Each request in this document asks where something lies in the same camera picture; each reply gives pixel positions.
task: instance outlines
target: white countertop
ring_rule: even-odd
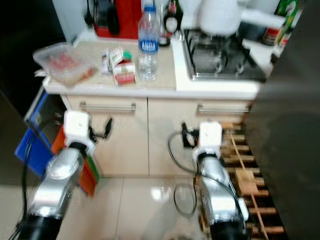
[[[109,41],[107,38],[97,37],[92,29],[84,30],[75,41]],[[267,76],[272,71],[270,56],[274,47],[265,46],[257,42],[243,41],[246,48],[250,48],[252,58],[257,62]],[[173,39],[171,47],[174,56],[176,90],[159,88],[134,88],[109,86],[102,84],[78,84],[68,88],[61,83],[51,82],[50,77],[43,80],[43,86],[49,94],[62,95],[93,95],[93,96],[131,96],[150,98],[201,98],[201,99],[229,99],[253,100],[263,84],[246,80],[213,80],[192,81],[189,77],[183,43]]]

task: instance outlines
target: water bottle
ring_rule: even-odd
[[[160,25],[154,5],[146,5],[138,24],[139,38],[139,76],[143,81],[156,79]]]

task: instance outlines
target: cabinet door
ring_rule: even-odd
[[[181,131],[181,123],[198,128],[202,121],[240,123],[248,111],[248,101],[150,99],[149,118],[149,173],[151,176],[187,175],[171,160],[168,137]],[[192,149],[183,148],[181,136],[172,141],[176,159],[188,168],[194,168]]]
[[[130,97],[68,96],[75,110],[91,114],[96,133],[104,132],[107,120],[113,125],[108,140],[99,139],[95,158],[103,176],[147,176],[147,99]]]

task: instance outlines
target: stove burner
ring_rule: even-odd
[[[266,81],[265,74],[236,36],[208,36],[184,30],[184,52],[192,80],[245,79]]]

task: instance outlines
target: cabinet handle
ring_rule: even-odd
[[[230,107],[230,108],[222,108],[222,107],[204,107],[202,104],[198,104],[196,106],[196,111],[198,113],[216,113],[216,114],[242,114],[242,113],[248,113],[249,108],[235,108],[235,107]]]
[[[134,112],[136,104],[131,105],[89,105],[85,101],[80,102],[79,108],[91,112]]]

